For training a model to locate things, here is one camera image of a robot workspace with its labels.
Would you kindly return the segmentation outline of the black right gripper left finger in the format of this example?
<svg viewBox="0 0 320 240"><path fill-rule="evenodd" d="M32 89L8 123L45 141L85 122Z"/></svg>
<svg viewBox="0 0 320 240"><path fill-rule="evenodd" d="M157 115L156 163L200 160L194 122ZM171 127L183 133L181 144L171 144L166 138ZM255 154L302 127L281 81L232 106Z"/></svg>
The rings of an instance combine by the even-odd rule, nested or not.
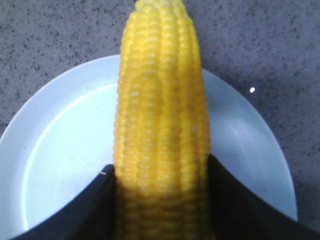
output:
<svg viewBox="0 0 320 240"><path fill-rule="evenodd" d="M15 240L114 240L115 169L106 165L95 179L58 212Z"/></svg>

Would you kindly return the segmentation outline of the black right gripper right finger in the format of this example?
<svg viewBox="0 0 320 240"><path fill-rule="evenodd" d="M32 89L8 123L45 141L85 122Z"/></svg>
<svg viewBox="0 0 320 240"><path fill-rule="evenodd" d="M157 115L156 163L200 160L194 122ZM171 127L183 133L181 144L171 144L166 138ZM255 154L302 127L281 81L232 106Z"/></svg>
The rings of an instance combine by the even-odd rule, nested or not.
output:
<svg viewBox="0 0 320 240"><path fill-rule="evenodd" d="M318 240L319 232L292 220L238 181L213 155L207 160L210 216L218 240Z"/></svg>

